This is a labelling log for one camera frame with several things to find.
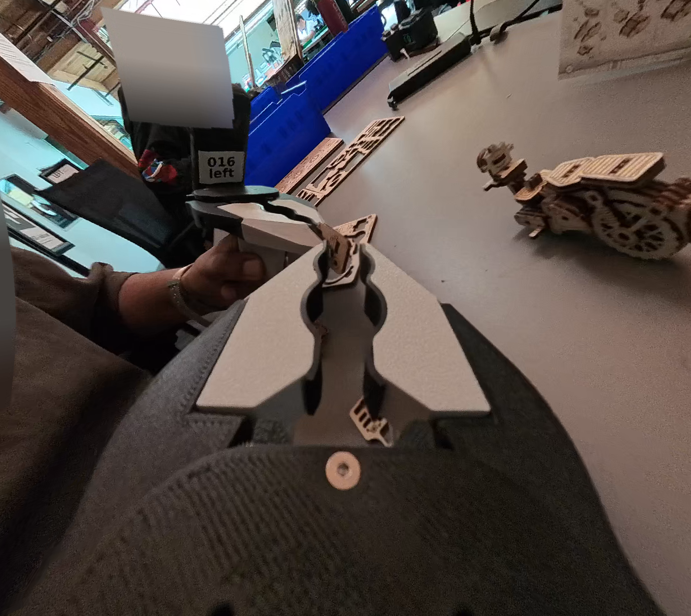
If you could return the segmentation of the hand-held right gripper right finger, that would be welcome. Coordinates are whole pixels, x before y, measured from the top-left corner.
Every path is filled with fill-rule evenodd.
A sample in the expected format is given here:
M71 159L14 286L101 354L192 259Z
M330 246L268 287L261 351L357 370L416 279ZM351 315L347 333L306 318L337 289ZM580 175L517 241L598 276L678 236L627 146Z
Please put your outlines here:
M373 418L482 417L491 407L436 296L370 244L361 247L364 311L374 333L363 399Z

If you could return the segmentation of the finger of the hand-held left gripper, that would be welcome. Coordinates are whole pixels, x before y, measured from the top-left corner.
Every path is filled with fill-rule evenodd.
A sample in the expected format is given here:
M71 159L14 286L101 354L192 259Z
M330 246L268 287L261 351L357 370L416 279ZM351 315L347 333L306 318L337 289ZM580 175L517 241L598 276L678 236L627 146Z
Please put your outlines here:
M267 277L278 275L287 265L297 260L322 240L281 240L274 231L279 216L268 212L260 203L231 203L218 207L225 214L239 220L239 231L233 231L242 251L257 254L265 263Z
M321 214L305 200L278 197L268 203L268 212L277 214L279 221L272 234L281 240L329 240Z

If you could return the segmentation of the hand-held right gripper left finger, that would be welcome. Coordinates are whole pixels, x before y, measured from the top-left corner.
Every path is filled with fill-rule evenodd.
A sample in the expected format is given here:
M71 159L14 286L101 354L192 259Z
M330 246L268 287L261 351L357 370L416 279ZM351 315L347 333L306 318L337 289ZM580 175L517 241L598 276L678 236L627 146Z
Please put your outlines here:
M197 409L273 421L316 413L327 273L328 245L322 243L249 296Z

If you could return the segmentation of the wooden puzzle piece with tab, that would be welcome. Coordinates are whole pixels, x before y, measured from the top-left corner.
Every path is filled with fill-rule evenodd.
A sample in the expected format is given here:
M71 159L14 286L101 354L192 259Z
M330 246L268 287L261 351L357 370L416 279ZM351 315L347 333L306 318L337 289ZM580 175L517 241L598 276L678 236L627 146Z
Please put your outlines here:
M321 238L327 243L330 267L335 273L344 273L350 263L350 240L326 223L319 223L316 227Z

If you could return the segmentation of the person's left forearm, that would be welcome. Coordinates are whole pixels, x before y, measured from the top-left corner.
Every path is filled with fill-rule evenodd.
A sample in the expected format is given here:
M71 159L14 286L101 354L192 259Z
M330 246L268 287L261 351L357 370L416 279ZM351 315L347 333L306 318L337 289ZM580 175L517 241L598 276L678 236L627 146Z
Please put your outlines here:
M168 287L175 273L174 269L134 273L122 284L117 312L138 342L169 335L184 322Z

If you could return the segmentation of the grey desk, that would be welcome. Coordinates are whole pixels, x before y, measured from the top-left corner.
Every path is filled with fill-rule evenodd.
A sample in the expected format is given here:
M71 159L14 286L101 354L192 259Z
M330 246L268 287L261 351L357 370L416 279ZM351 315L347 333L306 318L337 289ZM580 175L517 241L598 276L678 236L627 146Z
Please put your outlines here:
M454 305L548 401L617 537L668 615L690 614L690 249L637 261L582 234L529 239L476 165L513 143L528 173L663 152L690 176L690 65L559 78L561 13L510 28L404 101L404 121L319 211L366 214L375 246Z

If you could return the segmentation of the person's left hand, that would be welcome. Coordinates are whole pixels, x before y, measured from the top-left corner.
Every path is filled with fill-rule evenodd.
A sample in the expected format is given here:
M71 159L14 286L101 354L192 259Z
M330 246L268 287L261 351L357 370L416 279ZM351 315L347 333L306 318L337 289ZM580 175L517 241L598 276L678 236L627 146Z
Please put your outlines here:
M227 309L264 283L264 261L253 252L240 250L239 242L228 234L186 267L178 284L188 307L198 313Z

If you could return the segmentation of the dark engraved wooden board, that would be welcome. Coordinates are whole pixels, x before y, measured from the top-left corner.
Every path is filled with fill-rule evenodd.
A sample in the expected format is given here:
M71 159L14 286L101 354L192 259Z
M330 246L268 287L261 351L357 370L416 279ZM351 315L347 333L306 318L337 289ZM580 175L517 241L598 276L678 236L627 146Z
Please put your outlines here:
M324 138L274 187L283 194L290 194L297 190L298 185L312 174L323 162L334 155L342 146L342 138Z

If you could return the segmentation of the wide wooden puzzle sheet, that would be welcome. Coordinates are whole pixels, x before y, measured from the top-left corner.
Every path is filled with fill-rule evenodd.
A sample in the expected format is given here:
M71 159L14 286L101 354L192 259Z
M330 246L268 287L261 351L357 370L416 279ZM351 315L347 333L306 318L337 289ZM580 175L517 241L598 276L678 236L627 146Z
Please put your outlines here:
M334 227L343 237L348 239L353 245L359 243L369 243L377 223L376 214L368 214L358 217L355 220L342 223Z

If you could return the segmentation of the metal wristwatch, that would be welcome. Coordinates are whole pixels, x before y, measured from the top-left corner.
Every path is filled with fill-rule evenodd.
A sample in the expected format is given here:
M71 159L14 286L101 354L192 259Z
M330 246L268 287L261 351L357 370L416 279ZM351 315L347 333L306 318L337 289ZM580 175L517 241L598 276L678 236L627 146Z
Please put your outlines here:
M169 290L171 302L177 311L185 316L191 322L195 322L203 328L210 327L212 322L206 318L206 315L199 313L193 309L185 299L184 288L182 287L182 279L186 272L191 267L191 264L183 266L175 272L175 274L168 280L167 287Z

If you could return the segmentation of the narrow square-holed wooden puzzle sheet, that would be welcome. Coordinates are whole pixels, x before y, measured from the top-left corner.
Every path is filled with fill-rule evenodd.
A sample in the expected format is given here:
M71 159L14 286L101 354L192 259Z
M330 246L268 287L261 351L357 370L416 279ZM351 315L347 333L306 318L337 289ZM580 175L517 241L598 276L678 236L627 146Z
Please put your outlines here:
M404 117L375 119L327 165L329 170L352 169L373 152L403 123Z

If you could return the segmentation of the dark red box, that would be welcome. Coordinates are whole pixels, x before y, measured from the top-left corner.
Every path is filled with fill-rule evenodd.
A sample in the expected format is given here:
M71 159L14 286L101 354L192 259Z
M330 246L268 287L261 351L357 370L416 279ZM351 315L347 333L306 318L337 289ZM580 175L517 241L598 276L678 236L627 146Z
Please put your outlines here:
M333 37L348 31L348 22L335 0L315 0L315 4Z

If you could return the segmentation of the black flat device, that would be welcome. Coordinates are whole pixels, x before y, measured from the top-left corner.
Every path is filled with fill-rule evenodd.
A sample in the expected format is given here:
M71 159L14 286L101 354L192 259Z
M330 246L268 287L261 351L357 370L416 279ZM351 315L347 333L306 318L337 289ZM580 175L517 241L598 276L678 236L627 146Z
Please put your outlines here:
M390 82L388 106L392 110L397 110L400 102L469 57L471 50L470 38L462 33L454 33L436 49L427 53L416 65L407 68Z

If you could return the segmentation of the black battery charger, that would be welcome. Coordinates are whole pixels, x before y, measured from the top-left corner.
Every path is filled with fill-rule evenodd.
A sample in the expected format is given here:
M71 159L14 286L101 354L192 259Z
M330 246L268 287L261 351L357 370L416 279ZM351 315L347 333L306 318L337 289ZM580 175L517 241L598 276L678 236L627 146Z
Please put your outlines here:
M393 62L434 50L439 45L433 10L416 10L400 23L393 24L381 37Z

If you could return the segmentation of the black framed sign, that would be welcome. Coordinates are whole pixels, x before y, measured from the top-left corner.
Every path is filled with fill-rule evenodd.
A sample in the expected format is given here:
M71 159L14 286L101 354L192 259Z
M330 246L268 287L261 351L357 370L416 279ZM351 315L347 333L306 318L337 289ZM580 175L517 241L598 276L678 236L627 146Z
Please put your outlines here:
M63 255L74 248L74 244L17 211L9 204L2 203L2 207L8 231L12 232L14 237L23 243L32 243L45 252L56 256Z

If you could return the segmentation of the wooden motorcycle model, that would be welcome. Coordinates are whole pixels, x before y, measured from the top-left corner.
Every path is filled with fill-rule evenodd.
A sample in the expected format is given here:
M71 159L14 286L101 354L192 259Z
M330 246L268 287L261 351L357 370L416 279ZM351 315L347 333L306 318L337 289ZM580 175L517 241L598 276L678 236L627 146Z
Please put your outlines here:
M517 224L534 239L543 232L589 234L611 249L643 260L666 260L690 244L690 178L666 182L662 152L606 154L564 161L527 176L514 145L478 154L484 190L507 188L519 206Z

